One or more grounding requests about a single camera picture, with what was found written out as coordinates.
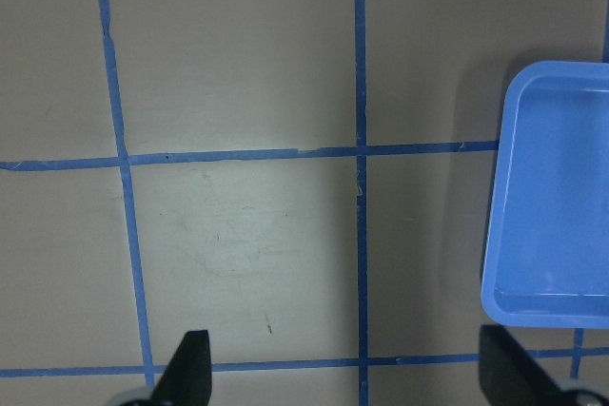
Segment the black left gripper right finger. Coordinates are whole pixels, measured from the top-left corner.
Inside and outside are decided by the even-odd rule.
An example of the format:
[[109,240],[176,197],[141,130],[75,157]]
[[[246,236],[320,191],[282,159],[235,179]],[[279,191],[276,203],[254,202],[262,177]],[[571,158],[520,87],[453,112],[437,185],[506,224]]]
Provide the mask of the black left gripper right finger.
[[490,405],[561,405],[562,392],[500,325],[479,331],[478,380]]

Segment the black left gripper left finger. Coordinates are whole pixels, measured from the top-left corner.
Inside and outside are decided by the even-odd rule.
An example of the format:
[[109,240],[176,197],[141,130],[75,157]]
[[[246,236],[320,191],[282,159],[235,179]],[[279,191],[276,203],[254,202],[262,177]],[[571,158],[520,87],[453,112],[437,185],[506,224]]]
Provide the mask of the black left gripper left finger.
[[185,333],[151,396],[152,405],[206,406],[210,401],[207,330]]

